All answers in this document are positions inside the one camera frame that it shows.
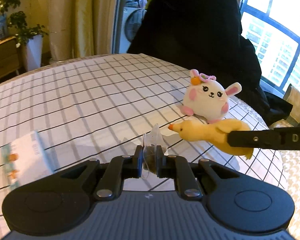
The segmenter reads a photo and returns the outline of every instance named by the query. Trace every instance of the teabag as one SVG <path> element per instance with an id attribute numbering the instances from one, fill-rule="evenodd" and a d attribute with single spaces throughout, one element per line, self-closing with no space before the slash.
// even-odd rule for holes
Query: teabag
<path id="1" fill-rule="evenodd" d="M 159 125 L 156 124 L 150 133 L 143 134 L 143 168 L 153 174 L 157 174 L 157 168 L 155 165 L 155 150 L 157 145 L 162 147 L 162 151 L 166 154 L 167 146 L 163 141 L 162 135 L 160 133 Z"/>

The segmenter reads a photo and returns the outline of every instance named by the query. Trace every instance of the wooden cabinet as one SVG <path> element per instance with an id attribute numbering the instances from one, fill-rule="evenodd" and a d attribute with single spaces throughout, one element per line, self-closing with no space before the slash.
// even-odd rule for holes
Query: wooden cabinet
<path id="1" fill-rule="evenodd" d="M 9 37 L 0 41 L 0 78 L 17 71 L 20 67 L 16 38 Z"/>

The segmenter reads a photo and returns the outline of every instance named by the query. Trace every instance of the black coat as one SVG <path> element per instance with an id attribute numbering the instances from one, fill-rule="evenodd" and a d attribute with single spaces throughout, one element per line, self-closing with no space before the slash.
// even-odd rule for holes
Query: black coat
<path id="1" fill-rule="evenodd" d="M 271 125 L 287 118 L 292 105 L 263 92 L 255 49 L 241 33 L 237 0 L 152 0 L 128 53 L 214 75 L 225 88 L 239 82 L 236 96 Z"/>

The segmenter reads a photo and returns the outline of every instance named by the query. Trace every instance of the round table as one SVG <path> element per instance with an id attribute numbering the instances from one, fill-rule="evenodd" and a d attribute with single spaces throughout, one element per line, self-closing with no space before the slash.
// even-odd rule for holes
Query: round table
<path id="1" fill-rule="evenodd" d="M 170 123 L 189 118 L 179 109 L 188 85 L 188 70 L 143 54 L 94 56 L 43 68 L 0 85 L 0 147 L 37 130 L 53 169 L 60 171 L 91 157 L 104 163 L 114 156 L 133 155 L 142 134 L 158 124 L 169 154 L 195 163 L 209 158 L 285 189 L 278 151 L 255 149 L 247 161 L 205 141 L 181 140 L 168 130 Z M 243 120 L 252 130 L 267 129 L 260 116 L 236 97 L 230 100 L 226 118 Z M 7 191 L 1 187 L 7 185 L 0 176 L 4 228 L 1 203 Z M 147 171 L 143 177 L 127 179 L 124 190 L 174 189 L 171 179 Z"/>

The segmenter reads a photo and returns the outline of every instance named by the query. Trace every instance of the white bunny plush toy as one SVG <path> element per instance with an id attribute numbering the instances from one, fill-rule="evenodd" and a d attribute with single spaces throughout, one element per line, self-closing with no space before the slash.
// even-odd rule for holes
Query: white bunny plush toy
<path id="1" fill-rule="evenodd" d="M 229 111 L 229 97 L 241 92 L 236 82 L 224 89 L 215 76 L 207 76 L 190 70 L 191 84 L 183 98 L 182 112 L 186 115 L 201 115 L 208 123 L 214 123 L 225 117 Z"/>

